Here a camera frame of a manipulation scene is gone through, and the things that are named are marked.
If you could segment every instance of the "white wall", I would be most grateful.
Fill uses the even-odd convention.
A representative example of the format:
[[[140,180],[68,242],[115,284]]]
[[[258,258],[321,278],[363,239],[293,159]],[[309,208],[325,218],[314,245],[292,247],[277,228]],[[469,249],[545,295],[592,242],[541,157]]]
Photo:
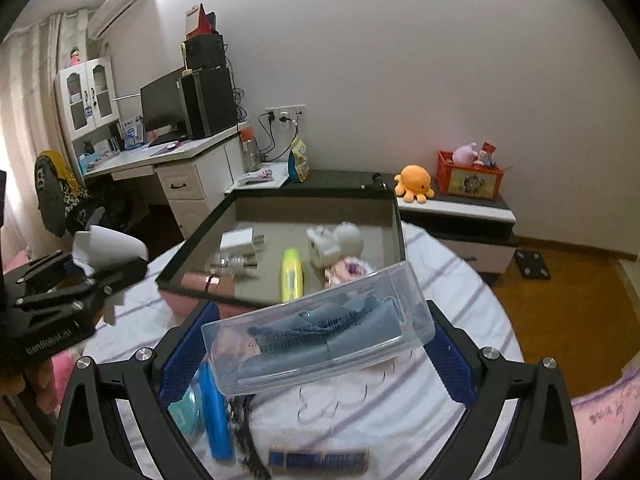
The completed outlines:
[[[640,298],[640,260],[630,262],[629,260],[620,260],[622,268],[625,270],[629,278],[629,282],[636,290],[636,295]]]
[[[313,168],[434,171],[489,140],[518,234],[640,250],[640,62],[600,0],[150,0],[107,38],[119,94],[180,66],[200,2],[256,126],[306,104]]]

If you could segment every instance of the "computer monitor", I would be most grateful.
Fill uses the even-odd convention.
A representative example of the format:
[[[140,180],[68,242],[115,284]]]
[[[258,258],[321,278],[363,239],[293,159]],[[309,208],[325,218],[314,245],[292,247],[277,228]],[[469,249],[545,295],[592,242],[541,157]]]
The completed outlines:
[[[178,79],[183,70],[174,70],[140,89],[142,119],[148,132],[184,120],[178,93]]]

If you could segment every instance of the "metal screw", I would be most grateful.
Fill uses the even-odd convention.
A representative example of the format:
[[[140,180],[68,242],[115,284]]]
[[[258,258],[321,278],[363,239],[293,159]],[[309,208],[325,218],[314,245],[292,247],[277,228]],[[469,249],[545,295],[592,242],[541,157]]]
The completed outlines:
[[[91,364],[91,358],[90,357],[81,357],[78,359],[78,361],[76,361],[76,366],[80,369],[82,368],[87,368],[88,365]]]
[[[550,368],[551,370],[558,366],[558,363],[556,363],[556,360],[552,357],[545,357],[542,359],[542,364],[545,365],[545,368]]]
[[[482,349],[482,355],[487,359],[491,359],[491,361],[495,361],[498,357],[500,357],[500,351],[492,346],[485,346]]]
[[[138,361],[146,361],[151,357],[153,350],[151,348],[141,348],[136,352],[136,359]]]

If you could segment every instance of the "bed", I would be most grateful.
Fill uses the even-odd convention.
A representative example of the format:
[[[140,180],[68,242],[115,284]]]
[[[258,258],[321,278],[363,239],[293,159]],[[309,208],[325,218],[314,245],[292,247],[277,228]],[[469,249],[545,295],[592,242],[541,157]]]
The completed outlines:
[[[433,300],[478,347],[494,346],[507,359],[522,361],[507,315],[478,274],[424,230],[403,223],[402,232],[407,260],[414,267],[424,297]],[[154,282],[177,250],[173,248],[149,264],[146,278],[129,289],[124,304],[116,307],[116,325],[100,322],[84,354],[98,363],[127,359],[138,348],[153,347],[169,328],[180,324],[181,319],[160,298]],[[515,403],[505,402],[473,478],[491,471]],[[161,479],[128,403],[119,401],[118,407],[142,472]],[[251,428],[263,461],[270,446],[317,450],[367,447],[370,467],[358,478],[414,480],[433,461],[463,411],[461,404],[450,400],[425,352],[417,349],[343,376],[258,394]],[[226,464],[214,461],[206,435],[190,444],[213,478],[251,478],[238,458]]]

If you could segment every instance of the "white stuffed toy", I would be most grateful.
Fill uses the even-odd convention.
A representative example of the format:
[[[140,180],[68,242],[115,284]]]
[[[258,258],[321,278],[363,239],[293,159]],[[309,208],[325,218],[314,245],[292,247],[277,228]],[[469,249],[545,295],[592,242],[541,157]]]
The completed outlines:
[[[326,227],[309,227],[309,259],[317,269],[325,269],[347,256],[359,258],[364,248],[362,233],[356,224],[343,222],[333,231]]]

